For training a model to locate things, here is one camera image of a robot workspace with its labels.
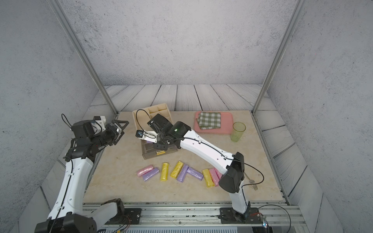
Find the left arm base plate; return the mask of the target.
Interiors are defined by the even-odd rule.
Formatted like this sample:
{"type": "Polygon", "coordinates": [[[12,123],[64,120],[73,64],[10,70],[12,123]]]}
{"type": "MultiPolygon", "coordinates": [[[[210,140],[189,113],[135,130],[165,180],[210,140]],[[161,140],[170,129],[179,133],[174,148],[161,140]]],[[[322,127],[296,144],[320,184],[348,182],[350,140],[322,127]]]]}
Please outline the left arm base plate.
{"type": "Polygon", "coordinates": [[[141,208],[121,209],[106,225],[139,225],[141,212],[141,208]]]}

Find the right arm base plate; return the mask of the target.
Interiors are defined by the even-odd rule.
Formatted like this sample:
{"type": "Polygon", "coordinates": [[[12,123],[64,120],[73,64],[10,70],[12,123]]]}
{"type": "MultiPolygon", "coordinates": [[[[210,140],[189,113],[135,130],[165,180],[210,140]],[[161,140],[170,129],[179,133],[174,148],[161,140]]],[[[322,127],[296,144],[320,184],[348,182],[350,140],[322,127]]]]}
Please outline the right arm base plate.
{"type": "Polygon", "coordinates": [[[248,208],[244,214],[235,211],[232,207],[220,208],[218,215],[222,224],[262,224],[263,220],[258,208],[248,208]]]}

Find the beige drawer organizer cabinet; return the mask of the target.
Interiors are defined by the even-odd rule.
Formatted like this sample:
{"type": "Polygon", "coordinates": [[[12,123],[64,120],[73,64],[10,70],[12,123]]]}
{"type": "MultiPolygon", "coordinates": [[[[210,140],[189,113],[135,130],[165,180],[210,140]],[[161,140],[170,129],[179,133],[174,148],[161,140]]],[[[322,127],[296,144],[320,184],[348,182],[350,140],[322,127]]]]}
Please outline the beige drawer organizer cabinet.
{"type": "Polygon", "coordinates": [[[151,107],[143,108],[142,110],[135,110],[133,113],[133,119],[135,122],[135,127],[137,130],[145,130],[145,132],[155,135],[155,130],[153,130],[148,122],[155,117],[157,114],[165,117],[170,123],[173,124],[170,110],[166,103],[154,105],[151,107]]]}

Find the grey translucent drawer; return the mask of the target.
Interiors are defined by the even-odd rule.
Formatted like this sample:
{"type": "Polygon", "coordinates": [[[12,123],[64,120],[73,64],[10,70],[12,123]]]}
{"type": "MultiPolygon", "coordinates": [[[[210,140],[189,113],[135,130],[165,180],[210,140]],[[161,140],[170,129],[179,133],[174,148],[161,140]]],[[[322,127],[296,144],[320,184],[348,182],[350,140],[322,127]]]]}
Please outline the grey translucent drawer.
{"type": "Polygon", "coordinates": [[[155,149],[153,144],[148,144],[146,141],[141,141],[142,157],[147,159],[152,159],[158,156],[178,152],[178,148],[175,145],[171,145],[167,150],[155,149]]]}

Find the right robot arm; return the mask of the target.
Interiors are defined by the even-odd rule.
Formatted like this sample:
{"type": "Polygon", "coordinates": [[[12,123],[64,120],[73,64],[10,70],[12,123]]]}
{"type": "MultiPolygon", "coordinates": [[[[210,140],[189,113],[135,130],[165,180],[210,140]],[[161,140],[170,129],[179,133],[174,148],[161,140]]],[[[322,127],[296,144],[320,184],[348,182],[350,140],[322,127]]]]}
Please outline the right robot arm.
{"type": "Polygon", "coordinates": [[[232,202],[232,217],[221,217],[239,223],[249,222],[254,214],[250,202],[246,200],[243,190],[245,179],[244,156],[237,152],[232,154],[211,144],[199,136],[191,127],[181,121],[172,124],[164,116],[157,114],[148,123],[151,131],[140,131],[136,137],[153,143],[155,148],[167,150],[169,145],[185,149],[200,156],[216,168],[222,177],[219,186],[229,193],[232,202]]]}

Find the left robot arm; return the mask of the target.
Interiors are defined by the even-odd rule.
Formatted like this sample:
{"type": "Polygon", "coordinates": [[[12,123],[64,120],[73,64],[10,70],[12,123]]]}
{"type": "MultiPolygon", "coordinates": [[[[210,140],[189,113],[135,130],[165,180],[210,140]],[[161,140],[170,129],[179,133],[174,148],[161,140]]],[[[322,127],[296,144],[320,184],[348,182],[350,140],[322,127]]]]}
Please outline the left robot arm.
{"type": "Polygon", "coordinates": [[[105,202],[89,215],[83,214],[83,197],[96,155],[107,146],[116,145],[129,122],[103,116],[82,120],[70,126],[74,133],[65,156],[66,171],[56,203],[45,222],[37,224],[36,233],[95,233],[100,227],[127,219],[121,199],[105,202]]]}

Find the angled purple bag roll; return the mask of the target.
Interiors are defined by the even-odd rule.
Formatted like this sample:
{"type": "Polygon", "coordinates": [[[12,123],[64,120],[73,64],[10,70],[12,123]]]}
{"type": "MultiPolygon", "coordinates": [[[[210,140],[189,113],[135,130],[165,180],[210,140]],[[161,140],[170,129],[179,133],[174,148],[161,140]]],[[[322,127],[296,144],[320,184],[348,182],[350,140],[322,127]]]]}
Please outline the angled purple bag roll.
{"type": "Polygon", "coordinates": [[[203,176],[202,173],[198,172],[197,170],[195,170],[195,169],[193,169],[191,167],[189,167],[187,169],[187,173],[189,175],[193,176],[194,178],[198,179],[199,181],[201,181],[204,178],[204,176],[203,176]]]}

